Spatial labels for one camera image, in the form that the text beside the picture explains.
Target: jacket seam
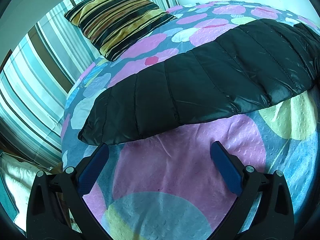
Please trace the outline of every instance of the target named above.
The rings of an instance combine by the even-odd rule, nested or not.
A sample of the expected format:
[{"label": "jacket seam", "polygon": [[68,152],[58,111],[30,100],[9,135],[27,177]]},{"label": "jacket seam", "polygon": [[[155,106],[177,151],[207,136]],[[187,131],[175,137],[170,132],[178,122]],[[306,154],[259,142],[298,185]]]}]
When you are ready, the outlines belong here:
[{"label": "jacket seam", "polygon": [[261,83],[256,83],[256,82],[254,82],[254,81],[245,73],[244,69],[240,66],[240,64],[239,64],[238,62],[236,62],[233,57],[231,57],[231,55],[229,54],[229,52],[228,52],[217,40],[215,40],[215,42],[218,43],[219,46],[229,55],[229,57],[238,65],[238,67],[243,71],[243,74],[244,74],[253,84],[255,84],[257,87],[259,87],[259,88],[262,90],[263,94],[266,96],[266,98],[267,98],[267,100],[268,100],[268,106],[269,106],[272,100],[271,100],[270,95],[268,95],[265,87],[264,87]]},{"label": "jacket seam", "polygon": [[281,35],[275,28],[273,28],[272,26],[269,26],[268,24],[262,22],[263,24],[265,24],[266,26],[268,26],[270,29],[272,29],[280,38],[284,39],[292,48],[292,50],[295,52],[295,54],[299,57],[299,59],[301,60],[302,62],[302,65],[303,65],[303,68],[304,70],[306,71],[306,73],[308,74],[308,77],[310,78],[310,75],[308,73],[308,70],[307,70],[307,66],[305,65],[305,63],[303,62],[302,60],[302,56],[297,52],[297,50],[295,49],[295,47],[292,45],[292,43],[283,35]]},{"label": "jacket seam", "polygon": [[227,98],[229,104],[231,105],[231,109],[232,109],[233,114],[239,114],[237,111],[235,111],[235,109],[234,109],[235,106],[233,105],[233,103],[231,103],[230,97],[229,97],[226,93],[224,93],[223,91],[221,91],[221,90],[217,87],[217,85],[213,82],[213,80],[211,79],[211,77],[209,76],[209,74],[207,73],[207,71],[205,70],[205,68],[204,68],[204,67],[202,66],[202,64],[199,62],[199,60],[198,60],[198,58],[196,57],[196,55],[194,54],[194,52],[193,52],[192,50],[191,50],[191,52],[192,52],[193,56],[195,57],[195,59],[197,60],[197,62],[199,63],[199,65],[202,67],[202,69],[203,69],[204,72],[206,73],[206,75],[208,76],[208,78],[210,79],[211,83],[215,86],[215,88],[216,88],[222,95],[224,95],[224,96]]},{"label": "jacket seam", "polygon": [[289,78],[289,80],[292,82],[292,84],[295,86],[296,91],[298,91],[298,88],[296,86],[296,84],[293,82],[293,80],[290,78],[290,76],[288,75],[288,73],[284,70],[284,68],[280,65],[280,63],[271,55],[271,53],[269,51],[266,50],[265,47],[263,47],[257,40],[255,40],[249,33],[245,32],[240,26],[238,26],[240,30],[242,30],[245,34],[247,34],[249,37],[251,37],[251,39],[253,39],[257,44],[259,44],[272,58],[273,60],[280,66],[280,68],[283,70],[283,72],[287,75],[287,77]]},{"label": "jacket seam", "polygon": [[109,96],[108,96],[108,99],[107,99],[107,104],[106,104],[106,113],[105,113],[105,115],[104,115],[104,124],[103,124],[103,126],[102,126],[101,141],[103,140],[104,127],[105,127],[105,125],[106,125],[106,123],[107,123],[108,104],[109,104],[109,98],[110,98],[110,96],[111,96],[112,88],[113,88],[113,87],[111,87],[111,88],[110,88],[110,93],[109,93]]},{"label": "jacket seam", "polygon": [[136,114],[136,86],[137,86],[137,81],[138,81],[138,74],[136,74],[136,81],[134,83],[134,90],[133,90],[133,112],[134,112],[134,121],[136,123],[136,128],[137,128],[137,132],[138,132],[139,138],[143,139],[143,136],[139,132],[137,114]]},{"label": "jacket seam", "polygon": [[169,95],[170,95],[170,98],[171,98],[171,100],[172,100],[172,104],[173,104],[174,110],[175,110],[175,112],[176,112],[176,115],[174,115],[174,118],[175,118],[176,122],[177,122],[179,125],[181,125],[180,115],[179,115],[179,112],[178,112],[178,107],[177,107],[177,105],[176,105],[176,101],[174,100],[173,95],[172,95],[172,91],[171,91],[171,89],[170,89],[169,78],[168,78],[168,73],[167,73],[167,68],[166,68],[165,62],[166,62],[166,61],[164,61],[164,73],[165,73],[165,78],[166,78],[166,81],[167,81],[167,86],[168,86]]}]

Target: striped pillow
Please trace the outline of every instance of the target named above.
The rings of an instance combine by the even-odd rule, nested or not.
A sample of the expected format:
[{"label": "striped pillow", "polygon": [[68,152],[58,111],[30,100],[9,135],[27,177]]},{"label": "striped pillow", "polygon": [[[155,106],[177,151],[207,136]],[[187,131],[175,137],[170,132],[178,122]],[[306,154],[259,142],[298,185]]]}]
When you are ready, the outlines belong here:
[{"label": "striped pillow", "polygon": [[66,12],[65,18],[110,61],[157,27],[176,19],[149,0],[84,0]]}]

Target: black puffer jacket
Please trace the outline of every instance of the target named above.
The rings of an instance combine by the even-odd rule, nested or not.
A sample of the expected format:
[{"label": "black puffer jacket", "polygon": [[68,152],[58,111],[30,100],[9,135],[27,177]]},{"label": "black puffer jacket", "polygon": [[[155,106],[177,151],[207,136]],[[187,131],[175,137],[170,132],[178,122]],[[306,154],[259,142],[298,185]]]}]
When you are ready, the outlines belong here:
[{"label": "black puffer jacket", "polygon": [[256,20],[105,90],[78,138],[114,145],[270,107],[312,88],[319,67],[310,28]]}]

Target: metal bolt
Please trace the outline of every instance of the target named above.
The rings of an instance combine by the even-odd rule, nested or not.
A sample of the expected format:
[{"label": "metal bolt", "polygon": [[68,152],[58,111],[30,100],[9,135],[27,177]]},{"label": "metal bolt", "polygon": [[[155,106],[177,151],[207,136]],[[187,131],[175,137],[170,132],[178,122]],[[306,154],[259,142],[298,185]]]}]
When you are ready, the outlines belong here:
[{"label": "metal bolt", "polygon": [[68,167],[68,168],[66,168],[66,173],[68,173],[68,174],[73,173],[74,170],[75,170],[74,167]]},{"label": "metal bolt", "polygon": [[254,168],[252,166],[247,166],[245,169],[247,172],[254,172]]},{"label": "metal bolt", "polygon": [[43,176],[43,174],[44,174],[43,171],[38,171],[38,172],[37,172],[37,176],[38,176],[38,177]]},{"label": "metal bolt", "polygon": [[277,171],[276,171],[276,174],[277,174],[279,177],[281,177],[281,176],[283,175],[283,172],[280,171],[280,170],[277,170]]}]

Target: bedspread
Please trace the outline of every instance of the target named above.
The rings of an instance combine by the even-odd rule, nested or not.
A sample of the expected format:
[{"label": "bedspread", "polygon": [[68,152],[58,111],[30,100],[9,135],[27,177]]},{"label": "bedspread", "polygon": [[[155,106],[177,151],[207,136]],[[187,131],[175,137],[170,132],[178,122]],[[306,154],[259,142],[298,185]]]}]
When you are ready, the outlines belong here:
[{"label": "bedspread", "polygon": [[[115,62],[98,58],[73,86],[61,133],[64,168],[95,150],[77,139],[78,132],[95,98],[127,76],[255,19],[303,22],[320,34],[308,19],[261,4],[213,1],[168,12],[178,19],[154,30]],[[109,160],[84,200],[114,239],[206,239],[236,198],[210,159],[210,143],[219,140],[244,165],[284,172],[297,221],[317,168],[319,106],[313,88],[267,109],[110,146]],[[243,230],[258,203],[257,198]]]}]

